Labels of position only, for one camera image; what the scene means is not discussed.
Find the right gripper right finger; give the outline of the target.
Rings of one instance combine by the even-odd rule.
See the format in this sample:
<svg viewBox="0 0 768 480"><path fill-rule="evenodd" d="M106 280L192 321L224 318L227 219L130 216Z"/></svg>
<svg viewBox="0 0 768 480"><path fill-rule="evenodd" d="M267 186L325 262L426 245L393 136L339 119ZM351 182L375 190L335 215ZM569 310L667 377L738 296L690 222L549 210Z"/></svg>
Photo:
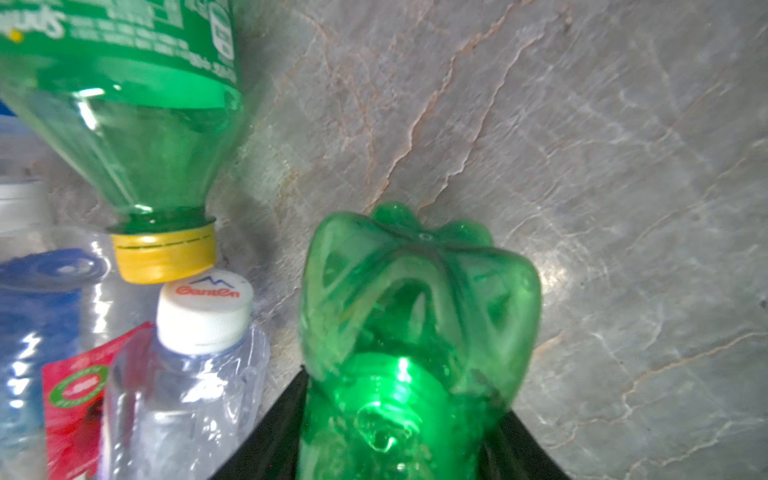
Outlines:
<svg viewBox="0 0 768 480"><path fill-rule="evenodd" d="M513 411L509 411L502 421L485 435L479 454L479 478L570 479Z"/></svg>

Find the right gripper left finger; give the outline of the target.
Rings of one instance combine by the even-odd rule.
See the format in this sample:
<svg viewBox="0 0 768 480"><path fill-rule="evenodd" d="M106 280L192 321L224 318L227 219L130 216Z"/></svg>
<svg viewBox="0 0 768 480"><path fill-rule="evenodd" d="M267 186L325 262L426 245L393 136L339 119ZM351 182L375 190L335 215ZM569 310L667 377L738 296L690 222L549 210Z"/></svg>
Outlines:
<svg viewBox="0 0 768 480"><path fill-rule="evenodd" d="M294 480L309 376L301 368L214 480Z"/></svg>

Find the clear bottle white Ganten cap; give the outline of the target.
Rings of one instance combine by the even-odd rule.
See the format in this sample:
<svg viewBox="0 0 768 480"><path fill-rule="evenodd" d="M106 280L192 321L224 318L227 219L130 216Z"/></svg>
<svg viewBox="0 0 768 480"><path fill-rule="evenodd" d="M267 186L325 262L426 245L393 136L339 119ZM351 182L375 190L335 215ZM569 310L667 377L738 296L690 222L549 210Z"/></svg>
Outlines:
<svg viewBox="0 0 768 480"><path fill-rule="evenodd" d="M257 424L270 356L254 289L214 268L165 284L110 368L99 479L209 479Z"/></svg>

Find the clear bottle red label blue cap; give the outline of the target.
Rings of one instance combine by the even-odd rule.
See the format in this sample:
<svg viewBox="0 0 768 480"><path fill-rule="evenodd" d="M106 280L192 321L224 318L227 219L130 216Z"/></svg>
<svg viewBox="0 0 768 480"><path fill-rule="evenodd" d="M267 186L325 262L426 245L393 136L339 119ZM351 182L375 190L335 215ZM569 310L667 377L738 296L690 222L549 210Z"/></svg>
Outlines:
<svg viewBox="0 0 768 480"><path fill-rule="evenodd" d="M154 320L160 288L126 282L111 238L33 227L1 235L1 476L49 476L43 369L91 364L104 345Z"/></svg>

